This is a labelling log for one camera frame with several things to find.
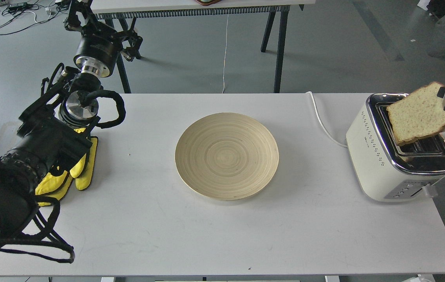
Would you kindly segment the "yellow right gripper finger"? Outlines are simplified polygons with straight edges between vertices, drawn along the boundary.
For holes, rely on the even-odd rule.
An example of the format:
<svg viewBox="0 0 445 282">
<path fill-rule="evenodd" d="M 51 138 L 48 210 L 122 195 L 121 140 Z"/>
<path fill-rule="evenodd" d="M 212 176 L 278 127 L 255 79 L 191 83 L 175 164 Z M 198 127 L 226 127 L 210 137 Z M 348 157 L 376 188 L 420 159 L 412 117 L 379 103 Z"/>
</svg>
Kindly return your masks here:
<svg viewBox="0 0 445 282">
<path fill-rule="evenodd" d="M 67 194 L 72 181 L 73 177 L 68 171 L 58 176 L 47 173 L 34 192 L 37 196 L 52 197 L 60 201 Z"/>
</svg>

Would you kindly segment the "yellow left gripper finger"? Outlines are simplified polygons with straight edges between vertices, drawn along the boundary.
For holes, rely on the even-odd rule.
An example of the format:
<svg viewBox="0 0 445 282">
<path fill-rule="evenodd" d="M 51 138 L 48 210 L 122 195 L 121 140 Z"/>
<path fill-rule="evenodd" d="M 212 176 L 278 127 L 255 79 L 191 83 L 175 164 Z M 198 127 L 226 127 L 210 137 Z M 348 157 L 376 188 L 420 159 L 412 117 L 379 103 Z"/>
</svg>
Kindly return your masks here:
<svg viewBox="0 0 445 282">
<path fill-rule="evenodd" d="M 92 141 L 92 146 L 89 152 L 70 169 L 70 175 L 75 179 L 75 186 L 79 191 L 87 189 L 92 181 L 99 139 L 97 136 L 91 136 L 90 141 Z"/>
</svg>

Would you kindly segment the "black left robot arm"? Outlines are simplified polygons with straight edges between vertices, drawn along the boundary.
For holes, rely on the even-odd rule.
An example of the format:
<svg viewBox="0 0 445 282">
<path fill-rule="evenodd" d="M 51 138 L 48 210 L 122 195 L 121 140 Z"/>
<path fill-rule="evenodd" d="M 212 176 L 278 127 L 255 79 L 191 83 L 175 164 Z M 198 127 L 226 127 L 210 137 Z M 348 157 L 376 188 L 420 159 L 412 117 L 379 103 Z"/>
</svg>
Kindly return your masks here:
<svg viewBox="0 0 445 282">
<path fill-rule="evenodd" d="M 51 78 L 42 82 L 40 98 L 20 115 L 20 142 L 0 157 L 0 252 L 25 255 L 8 245 L 60 249 L 69 258 L 33 256 L 61 264 L 74 261 L 74 248 L 54 230 L 60 201 L 36 195 L 47 175 L 69 173 L 91 152 L 92 129 L 115 127 L 125 120 L 121 95 L 105 90 L 101 78 L 109 77 L 122 56 L 140 59 L 142 44 L 136 18 L 130 27 L 121 18 L 122 31 L 100 22 L 90 0 L 72 0 L 65 29 L 81 34 L 75 67 L 59 64 Z"/>
</svg>

